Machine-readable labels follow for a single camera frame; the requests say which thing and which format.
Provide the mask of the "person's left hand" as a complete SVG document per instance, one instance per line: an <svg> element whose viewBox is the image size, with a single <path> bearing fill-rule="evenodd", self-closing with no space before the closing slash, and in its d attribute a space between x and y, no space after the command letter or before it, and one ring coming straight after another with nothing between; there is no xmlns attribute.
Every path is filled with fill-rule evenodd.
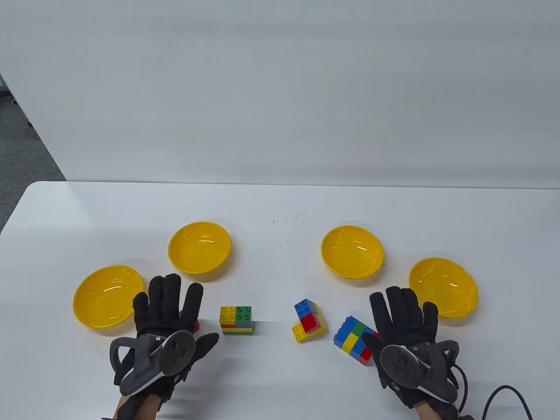
<svg viewBox="0 0 560 420"><path fill-rule="evenodd" d="M115 419L156 418L194 363L218 343L217 332L194 337L202 284L190 284L180 305L181 284L178 274L152 278L148 292L133 299L136 337L120 337L110 344L114 384L121 394Z"/></svg>

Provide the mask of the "person's right hand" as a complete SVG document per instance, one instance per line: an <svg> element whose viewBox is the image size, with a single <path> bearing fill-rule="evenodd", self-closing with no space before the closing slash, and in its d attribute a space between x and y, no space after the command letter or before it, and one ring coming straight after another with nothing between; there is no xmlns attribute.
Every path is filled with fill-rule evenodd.
<svg viewBox="0 0 560 420"><path fill-rule="evenodd" d="M380 362L382 350L389 345L412 348L422 343L434 344L438 330L437 306L432 302L425 302L420 307L413 290L398 286L387 288L384 294L374 292L369 299L378 335L363 332L361 340L372 353L382 388L390 388L406 408L412 409L426 403L442 419L458 418L454 403L444 403L420 390L398 386Z"/></svg>

